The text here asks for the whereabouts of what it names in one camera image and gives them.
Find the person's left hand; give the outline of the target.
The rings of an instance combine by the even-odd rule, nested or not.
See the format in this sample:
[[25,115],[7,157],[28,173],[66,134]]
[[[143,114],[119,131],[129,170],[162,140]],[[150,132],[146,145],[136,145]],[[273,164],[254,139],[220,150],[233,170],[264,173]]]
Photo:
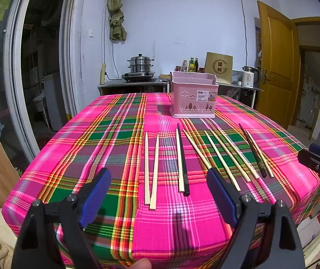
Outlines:
[[147,258],[137,260],[128,269],[152,269],[151,262]]

